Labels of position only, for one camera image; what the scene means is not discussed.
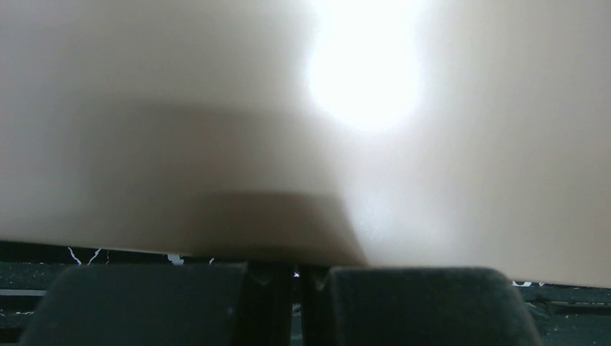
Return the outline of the rose gold box lid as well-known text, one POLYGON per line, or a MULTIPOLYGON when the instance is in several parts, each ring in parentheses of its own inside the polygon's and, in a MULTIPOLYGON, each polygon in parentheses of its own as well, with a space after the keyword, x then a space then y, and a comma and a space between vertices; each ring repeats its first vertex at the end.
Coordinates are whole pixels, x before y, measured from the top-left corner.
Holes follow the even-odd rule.
POLYGON ((610 285, 608 1, 3 1, 1 238, 610 285))

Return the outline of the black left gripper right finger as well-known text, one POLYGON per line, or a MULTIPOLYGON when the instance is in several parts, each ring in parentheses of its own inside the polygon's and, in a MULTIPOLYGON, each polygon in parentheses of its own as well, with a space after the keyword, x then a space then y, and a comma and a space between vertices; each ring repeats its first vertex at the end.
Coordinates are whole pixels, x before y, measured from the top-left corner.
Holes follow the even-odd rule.
POLYGON ((303 266, 306 345, 540 345, 510 280, 482 268, 303 266))

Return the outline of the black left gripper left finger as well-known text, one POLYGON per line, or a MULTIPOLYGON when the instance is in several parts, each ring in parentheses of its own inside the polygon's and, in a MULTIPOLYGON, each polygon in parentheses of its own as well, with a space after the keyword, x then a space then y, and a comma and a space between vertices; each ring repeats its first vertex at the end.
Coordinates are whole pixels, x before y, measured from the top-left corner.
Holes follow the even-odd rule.
POLYGON ((21 345, 287 345, 287 265, 95 265, 62 272, 21 345))

